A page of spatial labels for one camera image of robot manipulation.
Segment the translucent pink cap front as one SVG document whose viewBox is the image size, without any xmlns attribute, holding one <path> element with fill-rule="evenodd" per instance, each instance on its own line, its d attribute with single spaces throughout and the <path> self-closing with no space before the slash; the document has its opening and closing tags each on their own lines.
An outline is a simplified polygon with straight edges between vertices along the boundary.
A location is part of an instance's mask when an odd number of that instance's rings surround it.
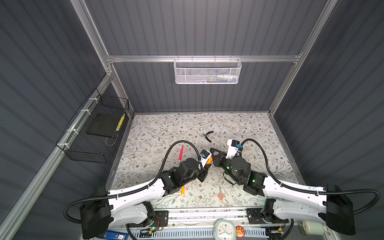
<svg viewBox="0 0 384 240">
<path fill-rule="evenodd" d="M 219 198 L 220 201 L 223 201 L 223 200 L 224 200 L 224 198 L 225 198 L 225 193 L 224 193 L 222 190 L 219 191 L 219 193 L 218 193 L 218 198 Z"/>
</svg>

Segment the pink highlighter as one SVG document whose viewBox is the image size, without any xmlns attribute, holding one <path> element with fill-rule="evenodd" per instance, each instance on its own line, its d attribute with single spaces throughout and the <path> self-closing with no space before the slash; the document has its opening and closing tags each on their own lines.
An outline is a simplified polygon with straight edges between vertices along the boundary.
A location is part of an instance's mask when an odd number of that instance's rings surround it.
<svg viewBox="0 0 384 240">
<path fill-rule="evenodd" d="M 181 149 L 180 149 L 180 154 L 179 154 L 179 161 L 180 162 L 182 161 L 182 158 L 183 158 L 183 151 L 184 151 L 184 145 L 182 145 Z"/>
</svg>

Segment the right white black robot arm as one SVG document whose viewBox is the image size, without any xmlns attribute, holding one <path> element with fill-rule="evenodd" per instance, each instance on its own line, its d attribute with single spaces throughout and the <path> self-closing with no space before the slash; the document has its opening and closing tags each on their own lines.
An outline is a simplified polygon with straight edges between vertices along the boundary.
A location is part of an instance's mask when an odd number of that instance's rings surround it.
<svg viewBox="0 0 384 240">
<path fill-rule="evenodd" d="M 253 196 L 266 197 L 260 215 L 267 223 L 288 219 L 315 221 L 344 235 L 355 235 L 353 203 L 345 195 L 321 195 L 322 187 L 277 183 L 271 176 L 251 170 L 251 165 L 241 156 L 227 157 L 227 153 L 211 148 L 215 167 L 223 169 L 232 185 L 241 185 Z"/>
</svg>

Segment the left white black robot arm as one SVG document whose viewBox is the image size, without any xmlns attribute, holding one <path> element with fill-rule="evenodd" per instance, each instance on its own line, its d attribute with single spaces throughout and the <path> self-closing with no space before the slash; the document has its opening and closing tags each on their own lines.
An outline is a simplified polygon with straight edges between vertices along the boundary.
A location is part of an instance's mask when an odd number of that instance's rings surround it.
<svg viewBox="0 0 384 240">
<path fill-rule="evenodd" d="M 203 172 L 199 163 L 188 158 L 178 167 L 163 171 L 156 182 L 132 186 L 122 190 L 111 191 L 115 198 L 92 200 L 80 206 L 81 225 L 85 240 L 98 237 L 108 229 L 119 225 L 148 226 L 156 218 L 152 200 L 174 194 L 185 184 L 198 179 L 203 182 L 213 158 L 202 159 Z"/>
</svg>

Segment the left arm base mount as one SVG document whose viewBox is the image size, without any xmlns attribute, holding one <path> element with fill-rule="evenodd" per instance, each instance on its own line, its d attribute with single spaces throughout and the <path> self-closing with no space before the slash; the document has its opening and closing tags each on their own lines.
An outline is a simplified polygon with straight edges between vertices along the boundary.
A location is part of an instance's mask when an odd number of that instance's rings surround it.
<svg viewBox="0 0 384 240">
<path fill-rule="evenodd" d="M 154 211 L 139 224 L 128 223 L 130 228 L 162 228 L 168 226 L 169 211 Z"/>
</svg>

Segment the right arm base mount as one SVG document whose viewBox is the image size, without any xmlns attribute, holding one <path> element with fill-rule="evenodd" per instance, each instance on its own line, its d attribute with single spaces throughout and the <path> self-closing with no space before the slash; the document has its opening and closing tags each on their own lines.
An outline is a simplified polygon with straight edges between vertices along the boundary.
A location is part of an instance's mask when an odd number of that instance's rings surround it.
<svg viewBox="0 0 384 240">
<path fill-rule="evenodd" d="M 250 224 L 287 224 L 289 219 L 279 219 L 274 213 L 265 212 L 263 208 L 247 208 L 247 218 Z"/>
</svg>

